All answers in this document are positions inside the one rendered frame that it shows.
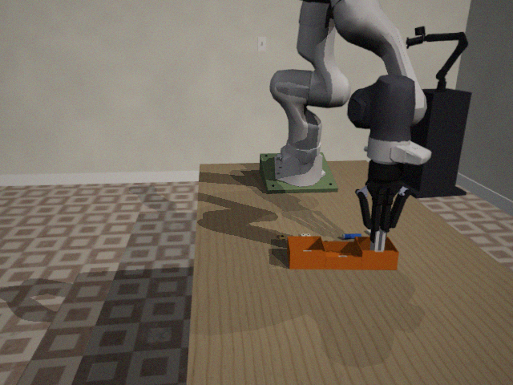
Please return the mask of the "orange three-compartment bin rack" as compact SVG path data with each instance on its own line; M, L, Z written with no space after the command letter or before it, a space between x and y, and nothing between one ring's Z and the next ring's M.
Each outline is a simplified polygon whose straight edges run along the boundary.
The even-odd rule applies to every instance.
M399 252L389 237L386 237L384 250L370 250L370 242L370 237L354 237L354 241L322 241L321 237L289 237L287 243L289 269L397 270Z

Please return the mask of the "blue battery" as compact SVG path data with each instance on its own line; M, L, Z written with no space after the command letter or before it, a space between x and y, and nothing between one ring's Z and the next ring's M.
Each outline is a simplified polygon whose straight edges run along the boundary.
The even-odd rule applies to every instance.
M354 237L361 237L362 235L360 233L353 233L353 234L342 234L343 239L354 239Z

